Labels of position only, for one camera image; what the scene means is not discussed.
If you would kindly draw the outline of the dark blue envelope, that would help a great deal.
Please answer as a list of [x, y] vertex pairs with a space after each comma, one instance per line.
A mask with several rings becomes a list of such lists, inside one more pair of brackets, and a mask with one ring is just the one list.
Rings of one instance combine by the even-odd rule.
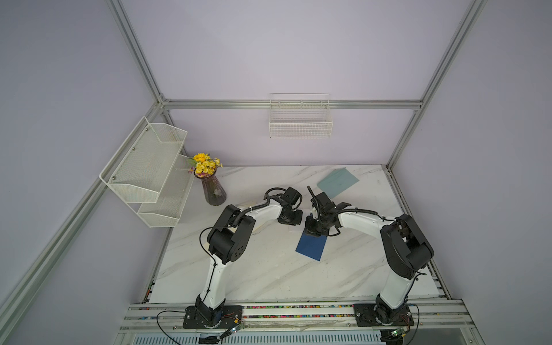
[[320, 262], [327, 239], [327, 236], [315, 237], [304, 231], [300, 236], [296, 252]]

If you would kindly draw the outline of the light teal envelope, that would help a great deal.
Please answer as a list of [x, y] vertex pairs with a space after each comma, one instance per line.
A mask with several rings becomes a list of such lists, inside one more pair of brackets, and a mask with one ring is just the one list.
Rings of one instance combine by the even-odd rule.
[[339, 168], [318, 182], [317, 187], [330, 199], [333, 199], [358, 182], [359, 179], [349, 172], [348, 169]]

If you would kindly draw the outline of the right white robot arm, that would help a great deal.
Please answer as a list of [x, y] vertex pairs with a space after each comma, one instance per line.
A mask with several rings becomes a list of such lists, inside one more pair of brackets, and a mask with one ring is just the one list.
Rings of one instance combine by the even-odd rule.
[[408, 296], [422, 269], [434, 257], [434, 249], [415, 219], [408, 214], [386, 218], [376, 211], [335, 204], [324, 192], [315, 195], [311, 188], [313, 210], [306, 218], [306, 234], [330, 237], [330, 229], [353, 229], [382, 242], [390, 272], [374, 303], [354, 305], [358, 326], [412, 326]]

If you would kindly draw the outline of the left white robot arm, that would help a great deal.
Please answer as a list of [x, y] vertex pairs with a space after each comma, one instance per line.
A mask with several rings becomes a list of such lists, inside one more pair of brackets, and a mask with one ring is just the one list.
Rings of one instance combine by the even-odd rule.
[[204, 289], [195, 300], [194, 319], [209, 328], [222, 321], [231, 264], [245, 253], [254, 230], [261, 225], [273, 220], [283, 225], [300, 225], [302, 200], [302, 194], [292, 187], [270, 188], [261, 204], [247, 208], [230, 204], [212, 227], [202, 231], [207, 237], [200, 245], [211, 262]]

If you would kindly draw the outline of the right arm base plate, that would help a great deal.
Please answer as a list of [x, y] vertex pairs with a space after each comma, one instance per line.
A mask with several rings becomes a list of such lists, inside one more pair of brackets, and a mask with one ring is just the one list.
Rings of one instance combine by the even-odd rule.
[[412, 313], [406, 305], [390, 309], [385, 304], [357, 303], [353, 309], [359, 327], [414, 326]]

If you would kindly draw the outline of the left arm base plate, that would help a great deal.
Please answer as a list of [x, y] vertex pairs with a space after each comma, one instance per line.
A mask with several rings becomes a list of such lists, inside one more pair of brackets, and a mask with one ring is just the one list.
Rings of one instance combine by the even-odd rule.
[[229, 329], [242, 319], [243, 306], [222, 306], [214, 310], [189, 306], [185, 309], [184, 329]]

